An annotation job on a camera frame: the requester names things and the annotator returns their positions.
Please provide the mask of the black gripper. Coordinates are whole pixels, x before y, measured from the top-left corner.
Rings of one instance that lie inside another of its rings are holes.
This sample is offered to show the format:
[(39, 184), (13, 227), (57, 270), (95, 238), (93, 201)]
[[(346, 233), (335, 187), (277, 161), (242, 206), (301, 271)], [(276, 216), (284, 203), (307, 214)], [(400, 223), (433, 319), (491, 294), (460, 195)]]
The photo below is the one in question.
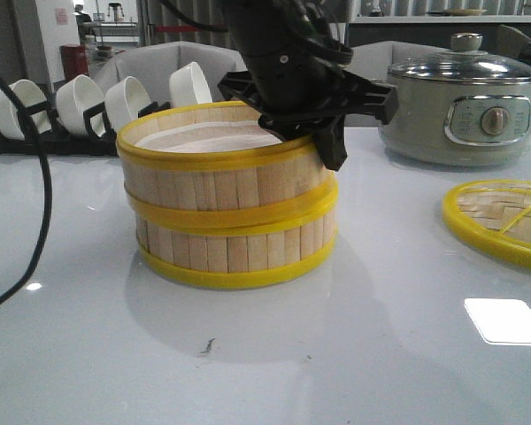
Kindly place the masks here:
[(388, 123), (398, 107), (391, 86), (324, 66), (230, 72), (219, 90), (224, 98), (241, 100), (257, 111), (259, 126), (283, 141), (311, 135), (325, 168), (333, 171), (348, 157), (347, 115), (370, 115)]

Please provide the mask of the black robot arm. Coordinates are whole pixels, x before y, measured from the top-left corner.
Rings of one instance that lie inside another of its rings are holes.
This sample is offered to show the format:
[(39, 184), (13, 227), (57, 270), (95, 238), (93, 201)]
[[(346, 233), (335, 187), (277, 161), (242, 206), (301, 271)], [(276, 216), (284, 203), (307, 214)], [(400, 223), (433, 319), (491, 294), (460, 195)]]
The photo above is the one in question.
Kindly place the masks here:
[(316, 4), (222, 1), (219, 10), (246, 66), (225, 76), (219, 89), (257, 110), (266, 131), (332, 144), (349, 114), (383, 124), (393, 118), (396, 91), (347, 71), (353, 51), (332, 36)]

